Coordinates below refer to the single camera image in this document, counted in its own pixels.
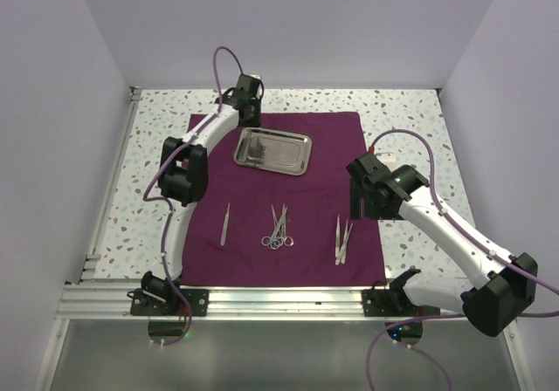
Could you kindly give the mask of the stainless steel instrument tray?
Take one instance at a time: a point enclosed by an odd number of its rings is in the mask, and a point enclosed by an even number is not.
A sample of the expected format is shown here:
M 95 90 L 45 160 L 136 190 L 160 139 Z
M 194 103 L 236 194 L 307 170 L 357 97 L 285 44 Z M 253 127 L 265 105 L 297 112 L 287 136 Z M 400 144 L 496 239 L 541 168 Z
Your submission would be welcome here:
M 244 138 L 250 135 L 249 160 L 240 162 Z M 307 171 L 313 142 L 304 134 L 266 128 L 245 128 L 239 137 L 233 160 L 240 166 L 300 176 Z

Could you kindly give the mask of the steel tweezers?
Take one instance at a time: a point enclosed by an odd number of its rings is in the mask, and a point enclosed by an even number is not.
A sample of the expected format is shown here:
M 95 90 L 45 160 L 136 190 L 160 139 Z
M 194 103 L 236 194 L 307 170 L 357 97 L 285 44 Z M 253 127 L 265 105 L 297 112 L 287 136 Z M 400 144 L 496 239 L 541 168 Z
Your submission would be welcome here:
M 348 231 L 348 224 L 345 223 L 344 230 L 342 230 L 340 216 L 336 218 L 336 229 L 335 229 L 335 264 L 339 265 L 342 263 L 342 257 L 344 254 L 345 240 Z
M 347 236 L 346 236 L 346 240 L 345 240 L 345 247 L 344 247 L 344 254 L 342 257 L 342 263 L 341 264 L 345 264 L 346 262 L 346 256 L 347 256 L 347 249 L 348 249 L 348 245 L 349 245 L 349 238 L 350 238 L 350 234 L 351 234 L 351 230 L 353 228 L 353 224 L 350 223 L 349 221 L 346 221 L 345 223 L 348 224 L 348 231 L 347 231 Z

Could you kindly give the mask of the purple surgical drape cloth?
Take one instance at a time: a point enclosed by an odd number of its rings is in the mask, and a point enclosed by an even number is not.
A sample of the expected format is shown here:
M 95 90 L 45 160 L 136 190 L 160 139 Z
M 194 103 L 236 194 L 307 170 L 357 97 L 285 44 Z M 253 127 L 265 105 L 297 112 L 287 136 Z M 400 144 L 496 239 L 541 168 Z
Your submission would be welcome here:
M 228 287 L 363 286 L 385 279 L 378 224 L 356 220 L 345 264 L 335 265 L 336 218 L 349 218 L 346 167 L 366 149 L 358 113 L 269 113 L 265 128 L 304 134 L 313 142 L 304 175 L 239 166 L 233 130 L 211 151 L 209 187 L 197 204 L 183 244 L 186 285 Z M 230 220 L 220 236 L 227 204 Z M 270 250 L 260 242 L 273 230 L 273 205 L 287 206 L 294 246 Z

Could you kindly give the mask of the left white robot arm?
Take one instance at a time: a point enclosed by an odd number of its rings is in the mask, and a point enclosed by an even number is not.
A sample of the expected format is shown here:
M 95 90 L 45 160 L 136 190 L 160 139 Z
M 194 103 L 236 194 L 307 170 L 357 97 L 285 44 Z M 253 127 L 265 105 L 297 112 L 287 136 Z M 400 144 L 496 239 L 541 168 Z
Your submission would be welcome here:
M 169 213 L 162 229 L 160 256 L 165 278 L 157 279 L 151 272 L 141 281 L 142 293 L 150 297 L 151 305 L 161 314 L 176 312 L 186 298 L 180 293 L 169 272 L 166 240 L 177 202 L 184 208 L 198 203 L 209 185 L 208 158 L 212 149 L 236 127 L 259 127 L 261 98 L 227 97 L 180 138 L 169 137 L 162 147 L 162 161 L 143 200 L 163 201 Z

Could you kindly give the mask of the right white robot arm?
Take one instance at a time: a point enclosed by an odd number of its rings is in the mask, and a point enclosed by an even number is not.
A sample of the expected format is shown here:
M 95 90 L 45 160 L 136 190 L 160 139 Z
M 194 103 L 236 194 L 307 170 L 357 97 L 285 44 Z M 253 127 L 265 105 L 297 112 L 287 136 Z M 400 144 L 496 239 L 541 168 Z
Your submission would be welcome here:
M 464 315 L 487 336 L 499 335 L 535 300 L 537 262 L 516 257 L 480 234 L 436 196 L 424 176 L 403 165 L 394 171 L 378 161 L 355 160 L 350 175 L 354 219 L 406 220 L 442 249 L 465 273 L 462 280 L 433 278 L 410 268 L 383 289 L 362 291 L 365 315 L 411 314 L 429 306 Z

